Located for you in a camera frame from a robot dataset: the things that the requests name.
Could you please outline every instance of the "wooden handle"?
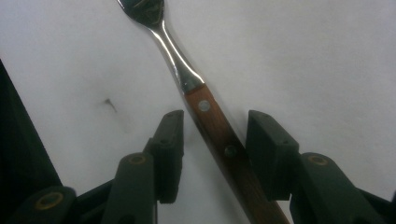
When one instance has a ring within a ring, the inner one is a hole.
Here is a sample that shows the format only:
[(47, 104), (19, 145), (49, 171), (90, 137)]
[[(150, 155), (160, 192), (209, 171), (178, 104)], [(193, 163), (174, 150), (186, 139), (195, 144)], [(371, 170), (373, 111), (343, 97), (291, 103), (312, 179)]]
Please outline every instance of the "wooden handle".
[(277, 202), (268, 202), (248, 154), (206, 85), (185, 93), (206, 143), (234, 194), (256, 224), (289, 223)]

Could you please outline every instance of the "white table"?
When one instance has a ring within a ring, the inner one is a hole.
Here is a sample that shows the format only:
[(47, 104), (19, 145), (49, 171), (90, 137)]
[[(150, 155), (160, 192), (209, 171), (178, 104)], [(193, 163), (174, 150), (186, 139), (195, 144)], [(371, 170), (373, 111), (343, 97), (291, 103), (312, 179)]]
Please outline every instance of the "white table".
[[(243, 142), (249, 109), (271, 114), (301, 152), (329, 156), (357, 187), (391, 199), (395, 2), (165, 6), (174, 39)], [(116, 0), (2, 0), (0, 58), (60, 178), (78, 194), (112, 178), (120, 158), (141, 151), (165, 113), (183, 109), (179, 194), (159, 206), (160, 223), (248, 223), (156, 43)]]

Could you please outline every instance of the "clamp jaw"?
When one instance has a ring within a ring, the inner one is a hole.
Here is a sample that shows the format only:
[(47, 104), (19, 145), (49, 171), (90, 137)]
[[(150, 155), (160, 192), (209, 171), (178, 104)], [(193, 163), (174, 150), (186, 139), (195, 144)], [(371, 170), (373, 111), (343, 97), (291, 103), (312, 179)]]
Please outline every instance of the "clamp jaw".
[(76, 196), (68, 187), (50, 187), (29, 197), (13, 223), (157, 223), (157, 201), (177, 197), (183, 157), (183, 111), (163, 119), (143, 152), (120, 160), (116, 177)]
[(271, 116), (249, 111), (247, 153), (268, 200), (288, 200), (296, 224), (396, 223), (393, 202), (357, 189), (330, 158), (299, 154), (298, 143)]

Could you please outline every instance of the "rivet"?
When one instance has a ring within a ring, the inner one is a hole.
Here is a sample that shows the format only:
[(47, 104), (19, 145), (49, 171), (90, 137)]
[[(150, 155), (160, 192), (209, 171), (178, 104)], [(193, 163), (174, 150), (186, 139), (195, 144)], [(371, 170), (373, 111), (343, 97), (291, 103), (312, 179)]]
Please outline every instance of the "rivet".
[(47, 210), (58, 205), (64, 196), (60, 192), (50, 192), (35, 202), (36, 210)]
[(210, 103), (207, 100), (200, 101), (198, 107), (201, 111), (206, 112), (210, 109)]
[(236, 156), (237, 150), (235, 146), (227, 146), (224, 149), (224, 155), (228, 158), (233, 158)]

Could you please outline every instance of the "fork neck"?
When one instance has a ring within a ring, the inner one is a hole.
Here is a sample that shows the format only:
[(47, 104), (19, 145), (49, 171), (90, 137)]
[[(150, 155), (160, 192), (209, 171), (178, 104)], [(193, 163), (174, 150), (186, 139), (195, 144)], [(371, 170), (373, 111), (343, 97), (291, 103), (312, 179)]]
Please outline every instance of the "fork neck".
[(195, 72), (172, 36), (170, 36), (165, 20), (162, 19), (158, 26), (149, 29), (162, 47), (164, 57), (168, 59), (167, 63), (172, 69), (182, 92), (185, 94), (204, 85), (203, 79)]

